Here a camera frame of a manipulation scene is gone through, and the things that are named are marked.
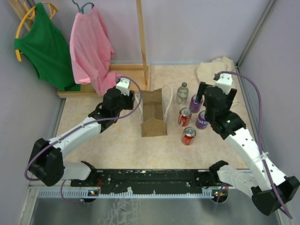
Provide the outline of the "purple soda can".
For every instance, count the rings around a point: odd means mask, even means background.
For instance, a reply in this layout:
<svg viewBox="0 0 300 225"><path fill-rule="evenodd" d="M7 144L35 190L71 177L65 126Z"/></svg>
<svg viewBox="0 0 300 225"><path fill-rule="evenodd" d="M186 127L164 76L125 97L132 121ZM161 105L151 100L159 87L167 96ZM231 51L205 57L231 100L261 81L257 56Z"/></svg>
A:
<svg viewBox="0 0 300 225"><path fill-rule="evenodd" d="M198 118L195 122L195 125L198 129L205 129L208 125L208 121L205 119L205 111L201 111L198 114Z"/></svg>
<svg viewBox="0 0 300 225"><path fill-rule="evenodd" d="M201 98L200 102L197 102L196 99L197 99L196 94L191 97L191 101L189 104L189 109L191 110L191 113L198 113L202 107L203 98Z"/></svg>

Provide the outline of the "green glass soda water bottle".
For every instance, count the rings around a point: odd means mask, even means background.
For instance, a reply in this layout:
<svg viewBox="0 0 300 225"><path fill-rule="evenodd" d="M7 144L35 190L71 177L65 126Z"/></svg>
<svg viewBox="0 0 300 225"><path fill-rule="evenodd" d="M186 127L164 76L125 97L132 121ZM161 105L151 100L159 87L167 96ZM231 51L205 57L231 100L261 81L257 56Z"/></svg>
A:
<svg viewBox="0 0 300 225"><path fill-rule="evenodd" d="M183 82L181 86L177 89L176 102L179 105L185 104L189 95L189 89L186 82Z"/></svg>

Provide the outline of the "red soda can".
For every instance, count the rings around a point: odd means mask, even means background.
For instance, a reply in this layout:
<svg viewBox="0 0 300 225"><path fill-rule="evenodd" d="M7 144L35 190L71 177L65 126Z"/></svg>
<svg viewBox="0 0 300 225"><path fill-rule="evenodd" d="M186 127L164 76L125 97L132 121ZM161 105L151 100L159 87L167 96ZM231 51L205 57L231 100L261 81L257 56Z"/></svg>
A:
<svg viewBox="0 0 300 225"><path fill-rule="evenodd" d="M184 145L191 145L196 137L196 130L193 127L187 127L183 130L181 141Z"/></svg>
<svg viewBox="0 0 300 225"><path fill-rule="evenodd" d="M178 124L182 127L186 127L189 125L191 120L192 112L189 108L182 108L179 112Z"/></svg>

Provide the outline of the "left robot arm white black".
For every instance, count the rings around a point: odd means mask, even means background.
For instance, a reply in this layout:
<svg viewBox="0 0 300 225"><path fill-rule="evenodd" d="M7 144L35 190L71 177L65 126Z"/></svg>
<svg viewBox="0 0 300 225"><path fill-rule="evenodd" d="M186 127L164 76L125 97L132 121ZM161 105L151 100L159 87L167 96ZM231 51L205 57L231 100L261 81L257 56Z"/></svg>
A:
<svg viewBox="0 0 300 225"><path fill-rule="evenodd" d="M30 160L24 176L30 180L28 172L51 187L60 180L81 180L87 186L94 185L98 175L87 162L67 163L64 158L90 138L106 131L111 125L122 119L120 113L129 110L133 113L135 93L132 90L109 89L103 101L80 124L50 140L38 139L33 146Z"/></svg>

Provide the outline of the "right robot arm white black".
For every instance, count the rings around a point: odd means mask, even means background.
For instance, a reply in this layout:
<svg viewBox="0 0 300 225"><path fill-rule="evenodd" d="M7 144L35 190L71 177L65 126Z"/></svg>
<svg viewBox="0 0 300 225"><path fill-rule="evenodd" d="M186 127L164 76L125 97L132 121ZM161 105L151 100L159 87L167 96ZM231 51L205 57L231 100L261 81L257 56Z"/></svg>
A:
<svg viewBox="0 0 300 225"><path fill-rule="evenodd" d="M245 193L262 214L269 216L293 199L300 182L279 170L266 152L259 152L245 122L230 110L236 92L230 89L225 94L220 87L201 82L197 94L204 98L205 119L213 131L236 150L252 175L221 160L210 167L209 179L216 186L227 183Z"/></svg>

